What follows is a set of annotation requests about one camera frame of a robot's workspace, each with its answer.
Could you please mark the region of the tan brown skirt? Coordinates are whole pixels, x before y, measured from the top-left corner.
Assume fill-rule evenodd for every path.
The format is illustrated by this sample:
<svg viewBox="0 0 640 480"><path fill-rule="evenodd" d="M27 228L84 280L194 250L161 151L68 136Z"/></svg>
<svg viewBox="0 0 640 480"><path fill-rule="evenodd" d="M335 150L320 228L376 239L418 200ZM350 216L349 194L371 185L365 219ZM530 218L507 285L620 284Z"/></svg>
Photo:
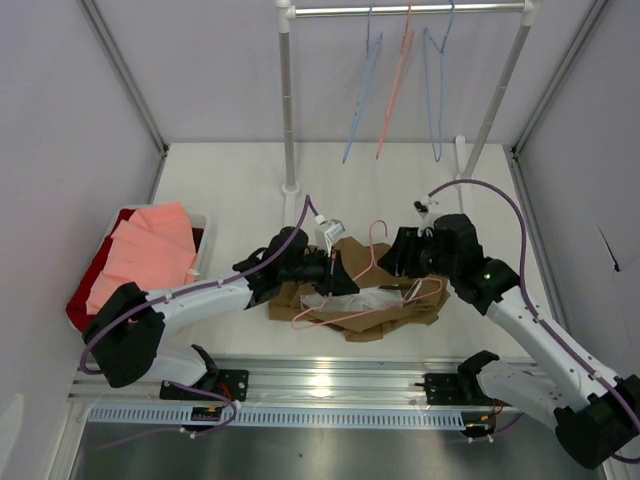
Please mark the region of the tan brown skirt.
<svg viewBox="0 0 640 480"><path fill-rule="evenodd" d="M346 237L337 244L357 294L325 299L307 284L289 283L268 304L268 318L287 322L297 331L318 326L341 333L348 342L373 342L405 325L431 325L449 298L447 280L427 276L394 277L373 266L390 246L361 244Z"/></svg>

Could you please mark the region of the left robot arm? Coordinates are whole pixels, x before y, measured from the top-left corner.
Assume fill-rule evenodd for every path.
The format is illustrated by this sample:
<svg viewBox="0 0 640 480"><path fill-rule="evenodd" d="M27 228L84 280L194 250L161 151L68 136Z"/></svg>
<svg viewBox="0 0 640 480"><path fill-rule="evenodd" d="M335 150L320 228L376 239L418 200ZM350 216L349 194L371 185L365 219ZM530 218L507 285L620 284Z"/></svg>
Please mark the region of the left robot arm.
<svg viewBox="0 0 640 480"><path fill-rule="evenodd" d="M97 366L81 369L103 375L114 389L158 381L164 400L220 396L227 382L206 349L172 346L169 338L192 323L267 303L289 283L310 285L324 297L359 291L338 250L312 248L304 231L285 227L226 278L157 292L134 282L119 286L82 335L81 359Z"/></svg>

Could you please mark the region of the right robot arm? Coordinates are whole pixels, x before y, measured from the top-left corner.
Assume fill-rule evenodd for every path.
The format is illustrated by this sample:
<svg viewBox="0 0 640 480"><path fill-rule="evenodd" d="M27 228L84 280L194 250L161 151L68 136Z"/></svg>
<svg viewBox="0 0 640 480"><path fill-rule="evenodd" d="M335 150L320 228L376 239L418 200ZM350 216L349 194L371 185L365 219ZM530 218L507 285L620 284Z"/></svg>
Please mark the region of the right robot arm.
<svg viewBox="0 0 640 480"><path fill-rule="evenodd" d="M523 279L484 254L471 220L448 214L425 229L402 227L379 266L393 276L444 277L456 295L502 328L544 371L518 373L495 355L460 374L468 403L505 401L553 430L579 465L596 469L639 435L639 378L621 377L597 360L527 298Z"/></svg>

